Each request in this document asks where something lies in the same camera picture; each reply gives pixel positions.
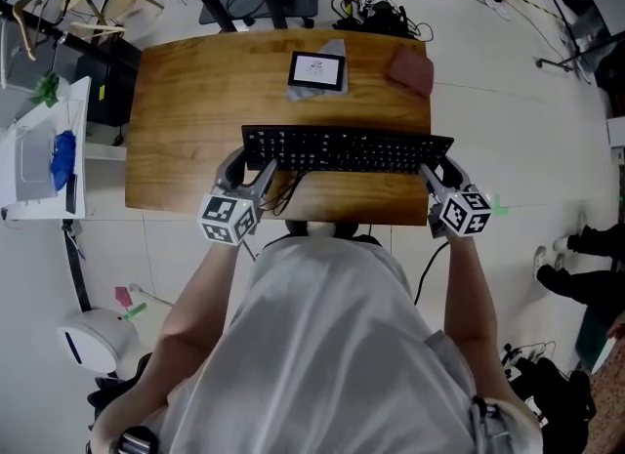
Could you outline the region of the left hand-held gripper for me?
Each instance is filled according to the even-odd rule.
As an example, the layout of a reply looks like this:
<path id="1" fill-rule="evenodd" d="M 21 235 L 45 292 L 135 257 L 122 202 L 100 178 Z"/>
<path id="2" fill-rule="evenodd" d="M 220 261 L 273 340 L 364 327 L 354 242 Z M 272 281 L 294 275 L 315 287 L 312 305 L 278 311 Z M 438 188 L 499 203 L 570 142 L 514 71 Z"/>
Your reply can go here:
<path id="1" fill-rule="evenodd" d="M 213 187 L 202 198 L 197 217 L 209 241 L 238 246 L 255 230 L 264 214 L 262 198 L 271 187 L 277 166 L 278 159 L 274 158 L 247 185 L 242 184 L 246 168 L 243 146 L 220 164 Z"/>

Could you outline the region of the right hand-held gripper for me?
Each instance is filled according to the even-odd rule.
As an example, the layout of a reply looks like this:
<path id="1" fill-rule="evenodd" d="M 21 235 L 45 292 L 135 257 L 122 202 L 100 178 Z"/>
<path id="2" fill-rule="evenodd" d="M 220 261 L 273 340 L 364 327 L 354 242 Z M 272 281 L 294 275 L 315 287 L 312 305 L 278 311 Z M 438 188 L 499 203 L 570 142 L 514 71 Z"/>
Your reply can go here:
<path id="1" fill-rule="evenodd" d="M 440 161 L 440 168 L 442 180 L 426 164 L 419 167 L 419 175 L 434 199 L 428 215 L 433 238 L 447 234 L 467 237 L 483 233 L 491 217 L 490 202 L 472 185 L 466 171 L 451 157 L 445 156 Z"/>

